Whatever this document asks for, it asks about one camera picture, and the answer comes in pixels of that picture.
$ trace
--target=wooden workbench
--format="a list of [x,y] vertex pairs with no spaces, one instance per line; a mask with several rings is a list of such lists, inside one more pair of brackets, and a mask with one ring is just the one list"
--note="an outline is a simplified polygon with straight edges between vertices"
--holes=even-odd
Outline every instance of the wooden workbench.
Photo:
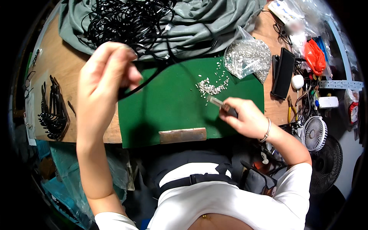
[[[42,51],[38,54],[36,65],[30,68],[29,71],[36,71],[32,76],[32,82],[36,82],[38,78],[45,77],[45,74],[52,74],[56,77],[59,82],[63,94],[65,104],[70,101],[74,108],[77,108],[77,85],[79,71],[85,62],[88,60],[89,56],[82,52],[77,51],[69,44],[64,42],[58,35],[58,20],[59,14],[56,14],[54,19],[48,25],[45,35],[41,41],[40,49]],[[256,26],[254,31],[251,33],[256,39],[263,40],[270,48],[272,55],[280,55],[281,47],[289,49],[285,43],[278,41],[278,34],[274,31],[273,25],[274,18],[269,12],[261,12],[257,18]],[[268,77],[263,85],[264,87],[264,97],[265,97],[265,116],[270,117],[272,122],[277,125],[287,123],[287,111],[288,104],[287,101],[277,100],[270,96],[270,91],[272,90],[272,69],[268,74]],[[35,94],[41,94],[41,90],[38,88],[34,89]],[[296,92],[289,89],[289,94],[292,101],[295,102],[297,99]],[[40,107],[40,101],[35,101],[35,107],[38,109]],[[67,112],[69,114],[70,124],[66,132],[63,141],[65,142],[76,142],[77,129],[76,129],[76,118],[69,106],[66,106]],[[35,124],[35,129],[37,130],[35,135],[36,139],[50,140],[46,134],[43,134],[43,129],[38,122]],[[105,135],[103,137],[105,143],[121,143],[120,127],[118,112],[116,110],[115,115],[107,128]]]

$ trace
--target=pliers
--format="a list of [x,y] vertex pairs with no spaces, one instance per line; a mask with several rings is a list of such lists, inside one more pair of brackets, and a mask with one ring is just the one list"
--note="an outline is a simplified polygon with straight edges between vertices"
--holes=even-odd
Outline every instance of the pliers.
[[293,103],[291,102],[290,95],[287,97],[287,103],[289,104],[289,110],[287,112],[287,122],[288,123],[291,122],[291,110],[293,110],[294,112],[295,121],[298,121],[297,110],[295,109],[295,107],[293,106]]

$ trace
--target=right hand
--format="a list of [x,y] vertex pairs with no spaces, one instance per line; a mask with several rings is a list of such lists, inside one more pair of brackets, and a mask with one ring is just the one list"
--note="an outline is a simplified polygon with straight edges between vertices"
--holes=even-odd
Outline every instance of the right hand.
[[263,139],[268,130],[268,119],[252,100],[227,98],[224,104],[233,107],[238,119],[220,109],[219,117],[233,127],[238,133],[249,138]]

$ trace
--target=black fan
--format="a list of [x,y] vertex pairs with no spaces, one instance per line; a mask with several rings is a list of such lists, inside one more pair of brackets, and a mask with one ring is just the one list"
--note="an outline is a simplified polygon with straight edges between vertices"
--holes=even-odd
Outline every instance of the black fan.
[[334,137],[328,135],[323,148],[312,153],[310,194],[327,192],[339,176],[342,164],[341,145]]

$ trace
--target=bracelet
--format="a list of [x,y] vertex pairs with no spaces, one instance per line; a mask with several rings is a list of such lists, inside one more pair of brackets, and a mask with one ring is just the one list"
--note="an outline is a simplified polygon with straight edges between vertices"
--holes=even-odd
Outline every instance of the bracelet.
[[264,141],[266,140],[266,138],[268,138],[268,133],[269,133],[269,132],[270,132],[270,130],[271,130],[271,119],[270,119],[269,117],[267,117],[267,119],[268,119],[268,130],[267,130],[267,132],[266,132],[266,134],[265,134],[265,137],[264,137],[262,140],[258,139],[258,141],[259,141],[260,143],[264,142]]

